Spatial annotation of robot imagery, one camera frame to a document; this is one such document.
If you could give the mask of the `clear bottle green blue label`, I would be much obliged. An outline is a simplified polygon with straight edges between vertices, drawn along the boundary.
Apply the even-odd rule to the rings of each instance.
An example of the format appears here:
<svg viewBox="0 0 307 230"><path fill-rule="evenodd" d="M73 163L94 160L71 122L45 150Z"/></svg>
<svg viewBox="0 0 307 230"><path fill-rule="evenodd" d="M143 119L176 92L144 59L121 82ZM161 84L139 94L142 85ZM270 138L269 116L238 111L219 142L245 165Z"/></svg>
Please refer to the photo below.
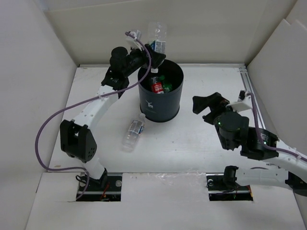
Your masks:
<svg viewBox="0 0 307 230"><path fill-rule="evenodd" d="M162 22L150 22L148 24L148 44L151 48L165 54L167 25ZM151 73L158 73L157 69L151 69Z"/></svg>

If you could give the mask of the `clear bottle red label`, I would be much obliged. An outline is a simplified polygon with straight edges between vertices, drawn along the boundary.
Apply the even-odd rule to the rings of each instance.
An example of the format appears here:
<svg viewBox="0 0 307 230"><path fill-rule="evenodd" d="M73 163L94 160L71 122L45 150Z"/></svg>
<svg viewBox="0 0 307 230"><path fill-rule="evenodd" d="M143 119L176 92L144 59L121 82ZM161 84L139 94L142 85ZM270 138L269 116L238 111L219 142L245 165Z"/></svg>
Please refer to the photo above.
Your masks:
<svg viewBox="0 0 307 230"><path fill-rule="evenodd" d="M151 91L156 94L163 94L164 89L162 86L162 82L159 80L158 76L150 77L149 79Z"/></svg>

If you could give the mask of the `green plastic bottle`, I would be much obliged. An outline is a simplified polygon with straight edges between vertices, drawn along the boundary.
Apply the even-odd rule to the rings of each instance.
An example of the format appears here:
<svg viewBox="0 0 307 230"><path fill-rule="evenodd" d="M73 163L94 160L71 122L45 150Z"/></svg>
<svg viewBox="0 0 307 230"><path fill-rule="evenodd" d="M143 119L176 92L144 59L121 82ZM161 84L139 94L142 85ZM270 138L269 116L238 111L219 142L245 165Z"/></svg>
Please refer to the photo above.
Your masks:
<svg viewBox="0 0 307 230"><path fill-rule="evenodd" d="M164 75L161 75L159 80L161 81L164 93L168 93L173 90L172 84L165 78Z"/></svg>

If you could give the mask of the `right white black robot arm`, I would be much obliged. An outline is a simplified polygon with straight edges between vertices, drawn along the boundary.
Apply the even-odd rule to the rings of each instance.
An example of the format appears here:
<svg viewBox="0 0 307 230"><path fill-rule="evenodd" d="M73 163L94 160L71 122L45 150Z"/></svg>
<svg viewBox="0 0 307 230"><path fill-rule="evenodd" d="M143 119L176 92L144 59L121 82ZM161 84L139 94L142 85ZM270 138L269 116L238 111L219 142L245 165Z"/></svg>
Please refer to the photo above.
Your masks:
<svg viewBox="0 0 307 230"><path fill-rule="evenodd" d="M287 146L274 133L260 128L255 96L242 90L238 101L229 102L220 93L193 96L192 111L199 114L209 108L202 118L213 125L224 150L240 148L240 155L251 160L274 165L274 169L255 167L243 169L226 166L222 175L208 175L207 188L218 195L235 193L242 187L266 185L292 190L307 195L307 157Z"/></svg>

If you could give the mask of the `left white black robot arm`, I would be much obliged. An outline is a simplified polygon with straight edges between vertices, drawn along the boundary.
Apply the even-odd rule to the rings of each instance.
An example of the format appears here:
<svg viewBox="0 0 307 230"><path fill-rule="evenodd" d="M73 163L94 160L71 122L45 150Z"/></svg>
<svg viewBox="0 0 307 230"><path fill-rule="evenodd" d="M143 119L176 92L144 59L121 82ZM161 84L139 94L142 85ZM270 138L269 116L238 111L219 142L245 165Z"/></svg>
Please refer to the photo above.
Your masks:
<svg viewBox="0 0 307 230"><path fill-rule="evenodd" d="M101 82L97 98L72 120L63 120L60 124L60 147L69 157L77 158L90 174L90 184L96 190L102 190L107 184L107 170L95 155L97 144L92 134L100 119L128 88L128 77L140 67L148 70L158 68L166 55L155 52L150 45L145 49L116 47L111 52L110 67Z"/></svg>

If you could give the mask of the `dark blue cylindrical bin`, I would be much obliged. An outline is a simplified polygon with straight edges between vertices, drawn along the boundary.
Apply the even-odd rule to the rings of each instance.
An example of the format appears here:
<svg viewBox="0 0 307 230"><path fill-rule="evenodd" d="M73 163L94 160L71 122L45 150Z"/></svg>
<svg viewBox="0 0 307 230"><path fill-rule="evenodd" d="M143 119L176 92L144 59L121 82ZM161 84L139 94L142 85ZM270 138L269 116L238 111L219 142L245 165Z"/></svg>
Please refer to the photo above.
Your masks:
<svg viewBox="0 0 307 230"><path fill-rule="evenodd" d="M150 78L164 76L163 84L171 85L171 91L155 93ZM165 60L157 73L149 72L139 85L140 109L146 118L154 122L167 122L179 112L184 81L182 68L171 60Z"/></svg>

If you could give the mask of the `clear bottle orange blue label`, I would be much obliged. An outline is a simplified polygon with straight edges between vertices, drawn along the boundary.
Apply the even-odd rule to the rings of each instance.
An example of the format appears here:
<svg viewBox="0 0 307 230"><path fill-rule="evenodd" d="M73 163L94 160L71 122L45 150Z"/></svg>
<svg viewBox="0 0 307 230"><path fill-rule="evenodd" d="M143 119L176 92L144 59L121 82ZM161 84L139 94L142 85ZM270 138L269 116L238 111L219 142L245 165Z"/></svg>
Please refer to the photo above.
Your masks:
<svg viewBox="0 0 307 230"><path fill-rule="evenodd" d="M122 145L126 152L132 152L140 139L140 135L145 126L145 114L141 113L138 117L131 120L130 126L125 134Z"/></svg>

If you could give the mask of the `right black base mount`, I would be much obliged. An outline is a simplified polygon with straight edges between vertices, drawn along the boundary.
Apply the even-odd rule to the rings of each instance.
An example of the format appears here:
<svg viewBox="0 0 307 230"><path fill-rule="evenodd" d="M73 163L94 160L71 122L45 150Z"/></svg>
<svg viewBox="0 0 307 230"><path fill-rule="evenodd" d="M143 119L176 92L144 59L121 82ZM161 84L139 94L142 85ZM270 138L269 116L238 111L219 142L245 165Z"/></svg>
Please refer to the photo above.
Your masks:
<svg viewBox="0 0 307 230"><path fill-rule="evenodd" d="M226 185L223 173L206 174L208 197L210 201L253 201L250 186Z"/></svg>

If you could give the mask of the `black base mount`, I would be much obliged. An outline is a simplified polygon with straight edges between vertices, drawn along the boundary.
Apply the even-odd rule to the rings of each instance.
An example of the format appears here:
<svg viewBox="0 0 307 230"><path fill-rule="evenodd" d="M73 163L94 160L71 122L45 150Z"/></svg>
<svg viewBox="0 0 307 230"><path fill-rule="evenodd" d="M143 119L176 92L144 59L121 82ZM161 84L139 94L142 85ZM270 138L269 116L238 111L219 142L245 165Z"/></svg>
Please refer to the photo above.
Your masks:
<svg viewBox="0 0 307 230"><path fill-rule="evenodd" d="M210 201L253 201L250 186L226 185L223 173L206 174L208 197Z"/></svg>
<svg viewBox="0 0 307 230"><path fill-rule="evenodd" d="M76 201L83 202L119 202L121 201L122 174L110 173L104 187L97 180L90 178L88 187L81 198Z"/></svg>

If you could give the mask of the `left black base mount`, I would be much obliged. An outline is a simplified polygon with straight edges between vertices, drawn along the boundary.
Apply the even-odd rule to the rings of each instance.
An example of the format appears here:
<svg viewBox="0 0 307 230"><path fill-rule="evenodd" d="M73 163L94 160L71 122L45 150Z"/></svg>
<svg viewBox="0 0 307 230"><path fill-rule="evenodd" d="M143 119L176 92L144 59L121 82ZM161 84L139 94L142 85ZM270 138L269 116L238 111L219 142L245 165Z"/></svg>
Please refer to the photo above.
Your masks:
<svg viewBox="0 0 307 230"><path fill-rule="evenodd" d="M121 201L122 174L110 173L104 187L97 180L90 178L88 187L81 198L76 201L83 202L119 202Z"/></svg>

